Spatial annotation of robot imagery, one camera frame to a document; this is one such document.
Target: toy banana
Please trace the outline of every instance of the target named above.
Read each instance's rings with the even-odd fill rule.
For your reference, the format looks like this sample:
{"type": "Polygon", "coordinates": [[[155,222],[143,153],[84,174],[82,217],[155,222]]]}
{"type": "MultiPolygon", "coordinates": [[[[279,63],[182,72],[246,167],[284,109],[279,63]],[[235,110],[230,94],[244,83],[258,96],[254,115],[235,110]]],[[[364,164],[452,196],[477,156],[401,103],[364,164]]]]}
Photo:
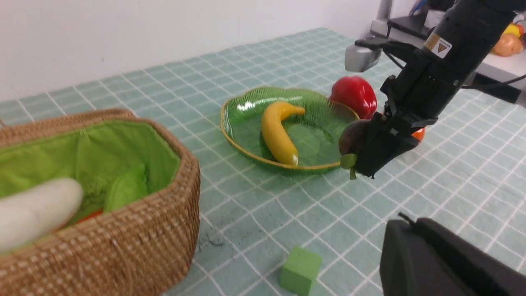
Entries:
{"type": "Polygon", "coordinates": [[[274,102],[263,112],[261,133],[274,158],[283,164],[297,166],[298,150],[283,128],[282,121],[291,115],[303,115],[305,109],[287,102],[274,102]]]}

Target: white wall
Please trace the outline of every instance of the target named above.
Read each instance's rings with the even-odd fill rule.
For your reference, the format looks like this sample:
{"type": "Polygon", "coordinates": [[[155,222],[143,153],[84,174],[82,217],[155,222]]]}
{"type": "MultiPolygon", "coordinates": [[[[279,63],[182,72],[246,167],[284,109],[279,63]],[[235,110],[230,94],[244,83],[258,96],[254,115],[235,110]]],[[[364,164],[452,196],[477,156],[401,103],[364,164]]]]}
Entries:
{"type": "Polygon", "coordinates": [[[369,32],[380,0],[2,0],[0,101],[317,27],[369,32]]]}

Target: warning label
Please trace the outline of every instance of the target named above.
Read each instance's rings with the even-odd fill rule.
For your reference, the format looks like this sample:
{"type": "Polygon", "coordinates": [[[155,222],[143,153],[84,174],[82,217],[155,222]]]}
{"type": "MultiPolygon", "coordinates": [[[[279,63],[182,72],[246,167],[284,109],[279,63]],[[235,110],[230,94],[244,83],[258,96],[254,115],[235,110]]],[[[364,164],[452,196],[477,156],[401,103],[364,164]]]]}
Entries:
{"type": "Polygon", "coordinates": [[[445,58],[452,47],[453,45],[451,45],[451,43],[439,38],[437,43],[431,49],[431,52],[438,55],[440,58],[445,58]]]}
{"type": "Polygon", "coordinates": [[[435,33],[432,33],[429,38],[424,43],[424,46],[429,50],[432,51],[435,45],[438,43],[438,40],[440,40],[440,36],[438,36],[435,33]]]}

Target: wicker basket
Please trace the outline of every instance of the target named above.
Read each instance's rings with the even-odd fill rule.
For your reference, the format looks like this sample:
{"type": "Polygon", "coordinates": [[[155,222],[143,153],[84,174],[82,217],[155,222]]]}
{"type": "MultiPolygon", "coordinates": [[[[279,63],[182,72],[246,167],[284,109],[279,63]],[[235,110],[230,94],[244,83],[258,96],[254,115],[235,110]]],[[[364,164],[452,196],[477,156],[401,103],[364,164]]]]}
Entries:
{"type": "Polygon", "coordinates": [[[176,177],[141,201],[1,257],[1,296],[158,296],[186,276],[199,231],[199,164],[164,127],[127,110],[87,112],[0,129],[0,148],[104,120],[152,126],[181,159],[176,177]]]}

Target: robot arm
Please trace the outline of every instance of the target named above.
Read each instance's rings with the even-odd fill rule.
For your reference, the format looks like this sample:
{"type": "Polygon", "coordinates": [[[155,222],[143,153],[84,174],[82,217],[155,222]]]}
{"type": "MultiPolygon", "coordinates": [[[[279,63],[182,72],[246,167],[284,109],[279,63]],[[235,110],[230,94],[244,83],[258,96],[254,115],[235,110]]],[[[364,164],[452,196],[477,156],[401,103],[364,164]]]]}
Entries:
{"type": "Polygon", "coordinates": [[[418,141],[411,134],[438,120],[513,21],[515,12],[525,9],[526,0],[459,0],[422,48],[381,38],[356,41],[355,46],[371,54],[351,70],[374,66],[380,51],[406,63],[380,89],[388,101],[383,114],[375,113],[363,133],[356,171],[374,177],[388,162],[416,147],[418,141]]]}

